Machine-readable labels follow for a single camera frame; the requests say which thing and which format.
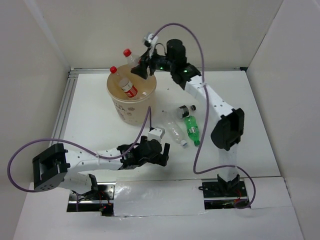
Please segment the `small clear bottle red label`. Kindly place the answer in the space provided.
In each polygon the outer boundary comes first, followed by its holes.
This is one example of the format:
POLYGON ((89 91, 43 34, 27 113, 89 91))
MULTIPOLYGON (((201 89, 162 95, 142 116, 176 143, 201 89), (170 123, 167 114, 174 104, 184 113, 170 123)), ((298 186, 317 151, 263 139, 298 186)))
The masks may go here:
POLYGON ((123 55, 127 61, 127 65, 130 69, 137 67, 140 64, 141 57, 132 53, 129 48, 123 51, 123 55))

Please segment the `large clear bottle red label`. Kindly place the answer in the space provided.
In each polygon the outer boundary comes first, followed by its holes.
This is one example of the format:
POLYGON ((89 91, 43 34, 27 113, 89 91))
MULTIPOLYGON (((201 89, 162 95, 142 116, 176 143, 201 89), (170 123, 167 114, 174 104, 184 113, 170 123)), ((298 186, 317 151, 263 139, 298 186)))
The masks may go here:
POLYGON ((117 67, 112 66, 110 73, 114 77, 114 80, 118 87, 125 93, 129 99, 137 97, 138 90, 134 84, 124 74, 122 74, 117 67))

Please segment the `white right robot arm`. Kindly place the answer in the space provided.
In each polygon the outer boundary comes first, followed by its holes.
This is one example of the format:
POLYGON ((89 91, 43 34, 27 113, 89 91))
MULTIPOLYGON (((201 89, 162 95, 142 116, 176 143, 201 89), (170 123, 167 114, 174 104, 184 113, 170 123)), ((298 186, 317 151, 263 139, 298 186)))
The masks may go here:
POLYGON ((244 133, 244 111, 226 103, 205 83, 204 74, 187 62, 186 48, 181 40, 168 40, 165 55, 157 53, 155 39, 143 43, 147 50, 131 73, 147 79, 156 70, 169 72, 176 84, 206 106, 205 117, 211 118, 214 124, 210 138, 219 149, 219 164, 223 166, 217 175, 218 190, 223 196, 230 196, 240 181, 236 166, 238 144, 244 133))

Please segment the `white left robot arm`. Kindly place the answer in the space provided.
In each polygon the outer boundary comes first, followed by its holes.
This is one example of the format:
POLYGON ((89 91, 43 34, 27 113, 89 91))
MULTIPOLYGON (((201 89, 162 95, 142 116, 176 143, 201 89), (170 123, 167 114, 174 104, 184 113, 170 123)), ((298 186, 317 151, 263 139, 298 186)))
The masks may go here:
POLYGON ((62 143, 56 143, 33 158, 33 187, 36 192, 64 188, 92 200, 99 193, 92 171, 133 170, 146 163, 164 167, 169 160, 169 150, 169 143, 162 145, 146 136, 142 136, 134 148, 123 144, 94 154, 67 150, 62 143))

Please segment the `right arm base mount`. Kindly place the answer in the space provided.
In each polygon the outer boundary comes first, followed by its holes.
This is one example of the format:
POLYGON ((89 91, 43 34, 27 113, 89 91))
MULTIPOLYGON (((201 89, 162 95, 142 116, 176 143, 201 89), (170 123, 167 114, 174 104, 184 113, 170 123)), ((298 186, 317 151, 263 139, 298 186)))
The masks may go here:
POLYGON ((243 180, 229 190, 223 190, 217 179, 204 180, 198 190, 202 192, 205 210, 241 209, 250 203, 243 180))

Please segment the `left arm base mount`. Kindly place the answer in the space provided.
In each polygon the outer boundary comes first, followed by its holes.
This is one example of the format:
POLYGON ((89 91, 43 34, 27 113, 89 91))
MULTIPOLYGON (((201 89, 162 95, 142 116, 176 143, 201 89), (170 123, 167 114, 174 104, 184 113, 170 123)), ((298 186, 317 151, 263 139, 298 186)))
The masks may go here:
POLYGON ((115 182, 98 182, 89 174, 93 186, 89 192, 78 194, 70 191, 67 212, 99 212, 101 216, 114 215, 115 182))

